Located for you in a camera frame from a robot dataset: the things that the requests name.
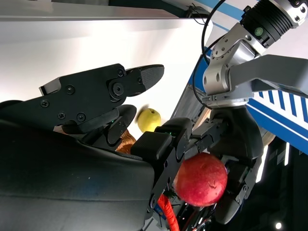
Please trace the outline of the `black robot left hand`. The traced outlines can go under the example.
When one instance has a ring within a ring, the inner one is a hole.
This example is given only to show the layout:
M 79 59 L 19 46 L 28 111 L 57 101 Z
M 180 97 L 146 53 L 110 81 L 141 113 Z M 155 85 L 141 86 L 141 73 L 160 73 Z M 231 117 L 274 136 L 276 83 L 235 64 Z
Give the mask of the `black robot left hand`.
M 258 125 L 245 106 L 211 111 L 210 119 L 192 132 L 185 159 L 204 150 L 227 169 L 227 187 L 214 212 L 216 222 L 227 224 L 249 197 L 263 154 Z

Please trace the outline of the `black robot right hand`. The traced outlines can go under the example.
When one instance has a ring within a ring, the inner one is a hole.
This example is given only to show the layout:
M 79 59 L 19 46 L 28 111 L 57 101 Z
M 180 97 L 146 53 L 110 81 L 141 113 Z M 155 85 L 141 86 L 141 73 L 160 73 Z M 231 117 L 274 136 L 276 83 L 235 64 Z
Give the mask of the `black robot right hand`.
M 140 231 L 173 182 L 192 132 L 174 118 L 116 151 L 164 66 L 113 64 L 59 77 L 0 104 L 3 231 Z

